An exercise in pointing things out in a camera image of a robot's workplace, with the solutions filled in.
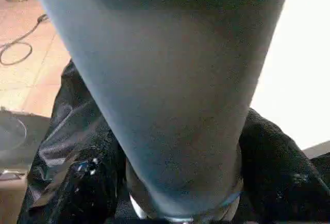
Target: white wall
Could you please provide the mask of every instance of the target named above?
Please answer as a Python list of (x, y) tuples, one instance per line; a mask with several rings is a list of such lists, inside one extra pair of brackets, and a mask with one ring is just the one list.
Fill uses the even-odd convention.
[(330, 0), (286, 0), (252, 107), (301, 149), (330, 141)]

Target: gray cylindrical tube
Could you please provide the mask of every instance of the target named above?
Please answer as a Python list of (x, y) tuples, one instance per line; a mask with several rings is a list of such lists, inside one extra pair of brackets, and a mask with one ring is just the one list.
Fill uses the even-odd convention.
[(284, 0), (41, 2), (159, 213), (204, 213), (235, 193)]

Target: tiled floor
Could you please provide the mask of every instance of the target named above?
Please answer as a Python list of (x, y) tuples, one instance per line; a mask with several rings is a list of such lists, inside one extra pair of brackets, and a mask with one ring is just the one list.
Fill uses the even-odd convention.
[[(43, 13), (38, 0), (0, 0), (0, 44), (28, 32)], [(40, 24), (23, 41), (33, 47), (30, 57), (16, 65), (0, 65), (0, 107), (49, 117), (70, 55), (51, 22)], [(27, 52), (28, 47), (17, 44), (3, 54), (3, 61), (14, 62)]]

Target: electrical cord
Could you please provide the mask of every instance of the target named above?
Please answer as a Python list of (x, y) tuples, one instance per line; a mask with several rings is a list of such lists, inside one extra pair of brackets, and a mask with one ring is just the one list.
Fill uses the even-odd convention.
[[(9, 43), (0, 45), (0, 64), (3, 65), (3, 66), (10, 66), (10, 65), (15, 65), (15, 64), (21, 63), (25, 59), (27, 59), (31, 55), (31, 53), (33, 51), (33, 48), (32, 48), (32, 46), (29, 43), (22, 42), (21, 40), (24, 39), (24, 38), (26, 38), (26, 37), (28, 37), (31, 33), (33, 33), (38, 28), (38, 26), (41, 23), (46, 22), (47, 20), (48, 20), (48, 15), (47, 14), (43, 14), (43, 15), (39, 16), (37, 18), (36, 25), (29, 32), (27, 32), (26, 34), (18, 37), (17, 39), (13, 40), (12, 42), (9, 42)], [(29, 52), (23, 58), (19, 59), (18, 61), (15, 61), (13, 63), (6, 63), (6, 62), (4, 62), (3, 59), (2, 59), (2, 56), (3, 56), (4, 52), (7, 51), (9, 48), (11, 48), (15, 44), (27, 45), (28, 47), (30, 47), (30, 50), (29, 50)]]

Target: shiny black plastic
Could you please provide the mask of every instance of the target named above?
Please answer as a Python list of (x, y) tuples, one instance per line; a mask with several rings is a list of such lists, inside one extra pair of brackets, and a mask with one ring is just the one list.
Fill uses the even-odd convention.
[(102, 223), (114, 214), (123, 156), (73, 63), (28, 174), (18, 223)]

